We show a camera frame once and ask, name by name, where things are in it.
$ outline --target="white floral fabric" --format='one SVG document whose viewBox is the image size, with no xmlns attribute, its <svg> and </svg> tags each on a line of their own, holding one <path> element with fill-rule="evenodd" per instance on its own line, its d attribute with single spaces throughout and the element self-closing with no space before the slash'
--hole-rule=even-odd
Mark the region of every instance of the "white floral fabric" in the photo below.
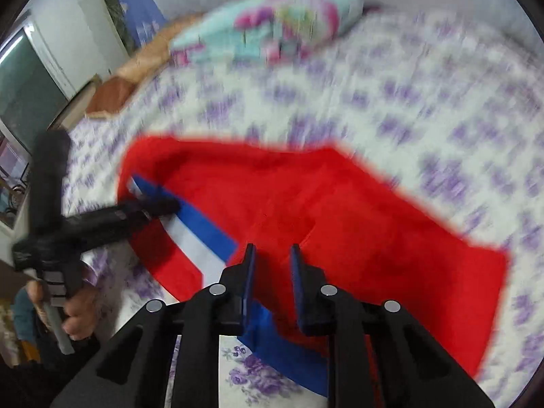
<svg viewBox="0 0 544 408">
<path fill-rule="evenodd" d="M 544 356 L 542 64 L 455 14 L 365 16 L 311 59 L 168 67 L 112 121 L 71 133 L 64 212 L 115 202 L 121 157 L 141 134 L 233 137 L 288 148 L 336 140 L 474 242 L 511 253 L 478 383 L 498 408 Z M 108 338 L 148 299 L 174 302 L 126 243 L 86 254 Z M 221 406 L 325 406 L 221 339 Z"/>
</svg>

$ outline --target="finger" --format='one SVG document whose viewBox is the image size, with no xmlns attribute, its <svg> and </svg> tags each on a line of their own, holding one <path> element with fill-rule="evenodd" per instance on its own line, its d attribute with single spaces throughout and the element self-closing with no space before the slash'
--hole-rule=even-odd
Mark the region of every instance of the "finger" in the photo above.
<svg viewBox="0 0 544 408">
<path fill-rule="evenodd" d="M 94 312 L 82 316 L 68 318 L 63 323 L 63 329 L 73 340 L 88 338 L 95 329 L 96 315 Z"/>
<path fill-rule="evenodd" d="M 41 305 L 44 300 L 44 289 L 37 280 L 28 281 L 27 294 L 34 305 Z"/>
<path fill-rule="evenodd" d="M 68 316 L 78 316 L 91 309 L 91 307 L 94 309 L 93 304 L 97 294 L 98 290 L 96 287 L 85 283 L 75 296 L 66 301 L 64 304 L 64 312 Z"/>
</svg>

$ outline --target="blue fabric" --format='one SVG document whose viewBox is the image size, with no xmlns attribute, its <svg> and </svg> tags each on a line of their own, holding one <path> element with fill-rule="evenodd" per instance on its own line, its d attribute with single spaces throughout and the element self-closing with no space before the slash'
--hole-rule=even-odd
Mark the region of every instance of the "blue fabric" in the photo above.
<svg viewBox="0 0 544 408">
<path fill-rule="evenodd" d="M 134 41 L 141 47 L 150 42 L 167 23 L 153 0 L 119 0 L 124 21 Z"/>
<path fill-rule="evenodd" d="M 139 176 L 134 176 L 133 180 L 144 196 L 176 197 Z M 236 242 L 192 205 L 178 197 L 176 199 L 182 205 L 177 214 L 178 218 L 221 260 L 227 262 L 236 251 Z M 327 396 L 326 359 L 316 351 L 308 350 L 280 337 L 274 325 L 272 313 L 257 301 L 251 302 L 245 334 L 238 339 L 265 364 L 304 388 Z"/>
<path fill-rule="evenodd" d="M 33 313 L 34 306 L 28 297 L 25 288 L 21 288 L 15 295 L 12 305 L 13 325 L 17 333 L 17 339 L 25 340 L 36 345 L 34 336 Z"/>
</svg>

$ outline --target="gray handle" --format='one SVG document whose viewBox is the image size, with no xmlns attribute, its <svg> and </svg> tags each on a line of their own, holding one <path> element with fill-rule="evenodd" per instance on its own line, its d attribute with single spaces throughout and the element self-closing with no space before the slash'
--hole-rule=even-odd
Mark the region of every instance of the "gray handle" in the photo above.
<svg viewBox="0 0 544 408">
<path fill-rule="evenodd" d="M 56 341 L 59 344 L 59 349 L 62 354 L 73 354 L 75 353 L 70 338 L 66 334 L 66 331 L 63 330 L 63 322 L 61 320 L 61 315 L 59 310 L 56 307 L 52 307 L 49 302 L 44 302 L 44 311 L 49 320 L 53 334 L 56 337 Z"/>
</svg>

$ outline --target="dark clothing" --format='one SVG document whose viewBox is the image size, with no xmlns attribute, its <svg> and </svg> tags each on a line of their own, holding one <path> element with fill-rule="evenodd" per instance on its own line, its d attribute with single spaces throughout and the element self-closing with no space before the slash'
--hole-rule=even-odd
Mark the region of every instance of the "dark clothing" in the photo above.
<svg viewBox="0 0 544 408">
<path fill-rule="evenodd" d="M 34 313 L 34 331 L 41 363 L 9 368 L 0 358 L 0 401 L 5 408 L 48 408 L 56 395 L 99 350 L 96 337 L 74 342 L 75 353 L 65 356 L 55 338 Z"/>
</svg>

